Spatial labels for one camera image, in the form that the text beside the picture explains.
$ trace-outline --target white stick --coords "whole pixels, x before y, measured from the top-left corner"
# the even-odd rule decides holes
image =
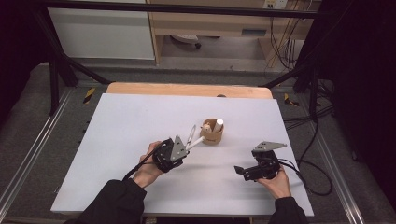
[[[193,147],[195,147],[196,145],[198,145],[199,143],[202,143],[205,140],[205,138],[202,136],[200,138],[198,138],[195,142],[191,143],[189,146],[186,147],[187,151],[190,151],[190,149],[192,149]]]
[[[216,125],[215,128],[213,128],[213,133],[218,133],[221,130],[222,125],[224,124],[224,121],[222,119],[217,119],[216,120]]]

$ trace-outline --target aluminum rail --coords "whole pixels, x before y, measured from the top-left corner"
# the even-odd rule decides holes
[[[306,98],[303,96],[299,96],[299,101],[302,103],[303,110],[305,114],[308,114],[308,102]],[[313,132],[315,131],[315,125],[313,122],[310,122],[311,129]],[[341,201],[341,204],[344,206],[344,210],[346,212],[346,216],[349,219],[351,224],[363,224],[364,219],[361,215],[361,210],[357,206],[355,199],[352,196],[352,193],[347,185],[347,182],[344,179],[344,176],[338,168],[337,162],[332,155],[332,151],[326,143],[325,137],[323,136],[320,128],[318,129],[318,151],[328,168],[329,176],[334,183],[334,188],[337,191],[338,198]]]
[[[69,101],[69,97],[72,93],[73,89],[68,89],[64,92],[61,100],[60,106],[55,111],[55,114],[47,119],[46,124],[38,135],[37,139],[31,146],[29,152],[27,153],[25,159],[21,163],[16,174],[13,176],[12,180],[8,184],[6,190],[0,197],[0,223],[2,223],[3,219],[6,217],[8,209],[11,207],[14,199],[18,195],[25,179],[29,175],[33,166],[35,165],[35,161],[40,155],[41,149],[46,144],[50,134],[52,133],[53,128],[61,117],[64,109]]]

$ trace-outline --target wrist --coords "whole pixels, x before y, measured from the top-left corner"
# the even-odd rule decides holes
[[[147,179],[141,177],[141,175],[135,175],[134,177],[131,177],[131,179],[142,189],[149,185]]]

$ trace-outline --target desk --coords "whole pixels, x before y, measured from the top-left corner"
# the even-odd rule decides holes
[[[192,5],[211,7],[247,7],[263,8],[264,0],[146,0],[148,4]],[[285,9],[307,10],[304,1],[289,0]],[[309,10],[318,10],[320,1],[311,1]],[[229,16],[229,15],[199,15],[183,13],[150,12],[148,14],[154,55],[157,63],[161,61],[164,35],[206,35],[206,36],[254,36],[258,37],[262,52],[269,67],[276,63],[276,52],[271,44],[270,18]],[[295,27],[296,19],[274,18],[273,34],[277,45],[281,46],[286,40],[305,40],[313,20],[304,20]],[[244,30],[260,31],[265,35],[243,35]]]
[[[238,97],[238,92],[245,98]],[[229,97],[207,97],[218,94]],[[234,165],[246,168],[256,165],[250,150],[262,140],[286,143],[288,146],[278,149],[276,155],[295,162],[276,100],[269,98],[271,92],[260,88],[111,84],[107,94],[102,95],[51,211],[81,212],[108,179],[122,179],[135,166],[150,142],[177,134],[185,141],[192,125],[200,127],[205,119],[222,118],[225,128],[218,145],[198,145],[182,166],[147,187],[144,215],[272,214],[275,209],[271,194],[257,183],[246,182],[233,169]],[[294,172],[287,173],[292,194],[312,217],[302,182]]]

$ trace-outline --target wooden cup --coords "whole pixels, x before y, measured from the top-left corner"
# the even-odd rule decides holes
[[[217,119],[207,119],[204,121],[203,125],[209,124],[210,128],[213,130],[215,128],[216,121]],[[224,130],[224,124],[221,126],[220,131],[217,133],[206,132],[204,131],[203,128],[201,128],[200,136],[203,136],[205,138],[203,143],[210,146],[214,146],[218,144],[221,141],[223,130]]]

